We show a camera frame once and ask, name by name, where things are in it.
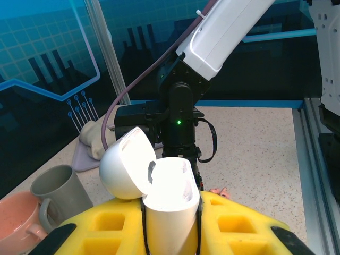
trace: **yellow foam tray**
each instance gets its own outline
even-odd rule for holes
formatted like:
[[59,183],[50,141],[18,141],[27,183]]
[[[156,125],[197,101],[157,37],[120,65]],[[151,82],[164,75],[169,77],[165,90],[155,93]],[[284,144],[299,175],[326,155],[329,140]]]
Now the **yellow foam tray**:
[[[211,192],[202,191],[201,255],[290,255],[270,229],[282,222]],[[140,200],[114,198],[62,225],[77,228],[56,255],[146,254]]]

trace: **speckled countertop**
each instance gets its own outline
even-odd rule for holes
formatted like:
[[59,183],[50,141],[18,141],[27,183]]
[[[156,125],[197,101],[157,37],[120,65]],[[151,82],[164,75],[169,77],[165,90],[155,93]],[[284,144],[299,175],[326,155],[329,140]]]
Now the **speckled countertop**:
[[[298,158],[291,109],[198,107],[218,135],[215,158],[199,164],[205,189],[226,186],[231,199],[288,224],[304,242],[305,227]],[[211,156],[213,142],[207,124],[196,132],[202,158]],[[72,164],[75,139],[11,193],[29,190],[42,172]],[[162,150],[157,150],[160,157]],[[103,187],[98,169],[78,173],[94,205],[112,196]]]

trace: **black cable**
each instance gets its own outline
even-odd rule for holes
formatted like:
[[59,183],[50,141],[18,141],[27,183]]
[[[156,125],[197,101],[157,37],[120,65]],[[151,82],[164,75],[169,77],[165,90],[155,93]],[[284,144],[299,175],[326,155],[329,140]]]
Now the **black cable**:
[[207,162],[210,162],[214,158],[214,155],[217,152],[217,134],[216,134],[216,130],[214,126],[209,121],[207,121],[205,118],[198,118],[197,120],[198,122],[201,121],[201,122],[207,123],[210,127],[210,131],[212,135],[212,156],[208,159],[200,159],[200,158],[197,159],[198,162],[200,163],[207,163]]

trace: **beige cloth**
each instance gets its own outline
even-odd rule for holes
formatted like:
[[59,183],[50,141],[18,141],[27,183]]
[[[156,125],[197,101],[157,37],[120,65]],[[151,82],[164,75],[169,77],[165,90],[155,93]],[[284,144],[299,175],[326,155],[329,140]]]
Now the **beige cloth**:
[[[101,123],[95,121],[89,121],[86,123],[80,131],[79,140],[85,145],[89,146],[88,155],[96,160],[101,160],[105,153],[103,144],[101,142]],[[115,132],[106,128],[106,142],[108,146],[111,146],[116,141]]]

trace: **gray mug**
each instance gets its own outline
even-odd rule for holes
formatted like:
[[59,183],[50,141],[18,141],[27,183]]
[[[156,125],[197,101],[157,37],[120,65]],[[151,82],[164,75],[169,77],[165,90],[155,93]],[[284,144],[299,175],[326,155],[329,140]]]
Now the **gray mug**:
[[32,183],[31,193],[40,199],[39,220],[48,233],[63,221],[93,207],[69,165],[55,166],[39,175]]

